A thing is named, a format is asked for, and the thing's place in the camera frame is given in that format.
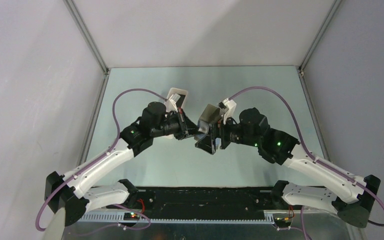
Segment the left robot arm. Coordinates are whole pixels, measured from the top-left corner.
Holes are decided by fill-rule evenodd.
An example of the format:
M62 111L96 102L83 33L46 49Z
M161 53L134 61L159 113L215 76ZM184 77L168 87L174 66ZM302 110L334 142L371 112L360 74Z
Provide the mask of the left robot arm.
M116 141L96 159L58 174L50 173L45 180L45 204L56 213L65 210L64 227L68 227L91 210L114 204L133 208L138 202L136 187L127 179L109 187L93 186L121 164L137 157L153 145L155 138L172 135L177 140L199 133L182 108L167 111L161 102L151 102L136 121L120 131Z

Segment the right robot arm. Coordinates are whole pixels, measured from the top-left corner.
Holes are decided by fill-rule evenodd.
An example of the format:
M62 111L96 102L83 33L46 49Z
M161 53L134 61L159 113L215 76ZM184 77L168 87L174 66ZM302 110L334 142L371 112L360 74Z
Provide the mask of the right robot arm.
M293 169L320 183L320 187L312 187L277 181L270 196L275 208L308 206L335 214L357 228L371 223L381 180L374 175L353 174L312 153L302 141L272 128L256 108L243 110L235 121L230 109L208 105L198 120L198 130L200 136L195 146L210 154L232 143L255 147L267 162Z

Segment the beige card holder wallet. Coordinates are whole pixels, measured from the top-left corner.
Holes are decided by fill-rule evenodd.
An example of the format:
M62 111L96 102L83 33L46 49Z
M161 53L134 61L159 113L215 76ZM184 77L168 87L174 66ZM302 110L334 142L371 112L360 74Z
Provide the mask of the beige card holder wallet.
M220 107L208 104L198 119L198 131L207 134L210 126L220 120L223 113L224 111Z

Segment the white plastic tray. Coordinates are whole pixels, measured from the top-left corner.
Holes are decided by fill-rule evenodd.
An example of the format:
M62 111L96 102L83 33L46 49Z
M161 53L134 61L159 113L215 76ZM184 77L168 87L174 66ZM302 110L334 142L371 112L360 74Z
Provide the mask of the white plastic tray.
M189 133L187 130L186 117L183 111L187 95L187 90L175 87L172 87L168 91L166 101L164 102L166 107L165 121L173 120L174 123L178 123L178 129L175 133L164 136L164 138L180 140Z

